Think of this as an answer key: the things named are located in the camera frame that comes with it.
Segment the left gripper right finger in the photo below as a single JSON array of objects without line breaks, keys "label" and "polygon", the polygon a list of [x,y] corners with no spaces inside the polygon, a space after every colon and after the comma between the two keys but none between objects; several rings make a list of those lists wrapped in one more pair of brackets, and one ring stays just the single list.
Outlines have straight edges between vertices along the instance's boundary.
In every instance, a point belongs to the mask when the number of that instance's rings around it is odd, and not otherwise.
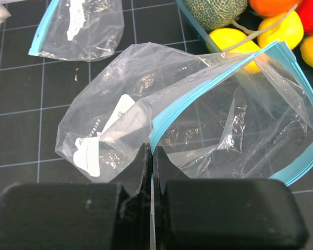
[{"label": "left gripper right finger", "polygon": [[154,151],[157,249],[302,249],[296,200],[271,179],[191,179]]}]

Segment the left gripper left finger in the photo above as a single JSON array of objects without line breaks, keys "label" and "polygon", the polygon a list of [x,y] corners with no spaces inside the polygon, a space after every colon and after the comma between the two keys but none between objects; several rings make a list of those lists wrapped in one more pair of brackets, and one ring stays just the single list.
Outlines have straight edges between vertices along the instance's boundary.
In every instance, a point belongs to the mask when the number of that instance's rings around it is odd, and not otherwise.
[{"label": "left gripper left finger", "polygon": [[12,185],[0,195],[0,249],[148,249],[152,153],[108,183]]}]

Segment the clear zip bag blue zipper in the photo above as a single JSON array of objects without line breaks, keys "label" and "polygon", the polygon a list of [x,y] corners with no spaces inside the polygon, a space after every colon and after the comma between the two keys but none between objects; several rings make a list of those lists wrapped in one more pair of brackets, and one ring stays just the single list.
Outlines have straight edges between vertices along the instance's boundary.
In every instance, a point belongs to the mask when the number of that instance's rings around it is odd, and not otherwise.
[{"label": "clear zip bag blue zipper", "polygon": [[291,185],[313,167],[313,90],[285,42],[205,55],[134,44],[73,100],[55,151],[108,182],[144,143],[190,178]]}]

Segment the netted green melon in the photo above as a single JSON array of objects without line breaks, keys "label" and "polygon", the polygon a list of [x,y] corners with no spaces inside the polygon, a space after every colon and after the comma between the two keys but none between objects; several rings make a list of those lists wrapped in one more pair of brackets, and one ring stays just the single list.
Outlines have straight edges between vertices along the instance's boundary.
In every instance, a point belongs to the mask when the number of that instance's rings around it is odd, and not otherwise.
[{"label": "netted green melon", "polygon": [[187,0],[183,2],[207,32],[230,25],[248,6],[248,0]]}]

